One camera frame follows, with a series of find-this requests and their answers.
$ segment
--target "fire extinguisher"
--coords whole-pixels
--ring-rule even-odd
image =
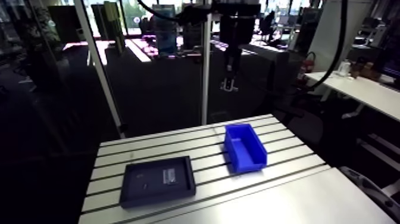
[[[305,73],[311,73],[314,70],[314,66],[315,66],[315,59],[317,58],[317,56],[315,55],[314,52],[310,51],[307,56],[305,57],[305,60],[303,61],[301,67],[300,67],[300,72],[298,75],[298,79],[302,80],[304,79],[304,74]]]

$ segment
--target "black tray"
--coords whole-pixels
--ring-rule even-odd
[[[189,156],[130,164],[120,195],[122,208],[174,200],[196,194]]]

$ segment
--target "white table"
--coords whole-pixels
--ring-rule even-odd
[[[315,72],[306,74],[306,76],[318,81],[324,74],[325,72]],[[323,85],[400,121],[400,92],[363,77],[351,80],[335,74],[331,74]]]
[[[229,173],[224,125],[250,123],[268,151],[260,172]],[[189,155],[196,195],[118,205],[125,166]],[[394,223],[272,115],[101,144],[79,223]]]

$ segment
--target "plastic bin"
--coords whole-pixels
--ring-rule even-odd
[[[249,124],[225,126],[224,146],[235,173],[258,171],[267,165],[267,151]]]

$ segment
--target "aluminum table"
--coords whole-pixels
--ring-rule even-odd
[[[260,172],[234,175],[224,126],[249,123],[268,151]],[[123,209],[125,166],[189,155],[196,195]],[[394,223],[272,115],[104,142],[79,223]]]

